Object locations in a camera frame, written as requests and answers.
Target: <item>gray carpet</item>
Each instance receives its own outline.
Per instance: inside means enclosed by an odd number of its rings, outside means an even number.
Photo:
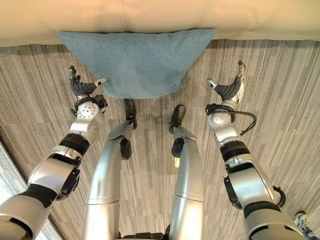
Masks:
[[[168,131],[177,104],[186,105],[183,125],[197,137],[205,184],[204,240],[243,239],[243,213],[229,202],[224,163],[207,123],[205,106],[220,99],[206,85],[233,81],[238,60],[247,66],[245,95],[239,110],[257,115],[257,126],[244,136],[266,174],[287,196],[283,211],[305,210],[320,232],[319,129],[320,46],[316,41],[214,40],[188,70],[179,92],[137,100],[138,128],[132,136],[132,158],[121,170],[122,234],[163,232],[170,222],[177,169]],[[75,98],[68,86],[74,65],[84,81],[86,67],[62,45],[0,48],[1,141],[25,179],[68,132]],[[81,238],[85,201],[95,165],[108,132],[124,119],[122,101],[107,99],[105,123],[84,157],[76,191],[57,202],[50,215],[68,240]],[[239,116],[243,130],[251,119]]]

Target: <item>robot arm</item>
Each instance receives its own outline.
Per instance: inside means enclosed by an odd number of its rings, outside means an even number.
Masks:
[[[244,94],[244,72],[245,65],[239,61],[239,71],[232,85],[207,80],[222,98],[220,105],[210,104],[205,110],[228,174],[224,185],[229,200],[244,211],[246,239],[304,239],[293,220],[275,204],[270,180],[241,138],[256,121],[252,113],[235,111]],[[254,116],[254,121],[242,134],[233,128],[235,114]]]
[[[80,83],[73,66],[69,68],[70,86],[77,97],[76,120],[69,133],[48,157],[32,171],[26,191],[0,205],[1,239],[35,239],[47,220],[55,201],[67,198],[79,182],[81,160],[104,121],[102,95],[90,97],[105,78]]]

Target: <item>black cable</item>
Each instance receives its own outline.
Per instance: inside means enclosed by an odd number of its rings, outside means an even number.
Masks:
[[[280,200],[277,203],[277,206],[280,208],[286,203],[286,200],[287,200],[286,194],[284,193],[284,191],[281,190],[281,187],[273,186],[273,190],[280,194]]]
[[[250,131],[251,129],[254,128],[254,126],[256,125],[257,123],[257,116],[254,115],[253,113],[251,112],[247,112],[247,111],[225,111],[225,110],[215,110],[214,113],[230,113],[230,114],[239,114],[239,115],[246,115],[246,116],[249,116],[249,117],[252,117],[253,118],[253,121],[250,123],[250,125],[245,129],[243,130],[240,135],[244,135],[246,132]]]

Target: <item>beige couch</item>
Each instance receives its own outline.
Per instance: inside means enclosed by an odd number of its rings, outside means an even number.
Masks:
[[[218,30],[215,39],[320,41],[320,0],[0,0],[0,46],[61,44],[56,32]]]

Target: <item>blue fabric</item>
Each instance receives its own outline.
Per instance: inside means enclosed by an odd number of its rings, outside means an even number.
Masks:
[[[215,35],[213,29],[173,33],[63,32],[58,38],[98,78],[110,97],[145,99],[183,87],[181,77]]]

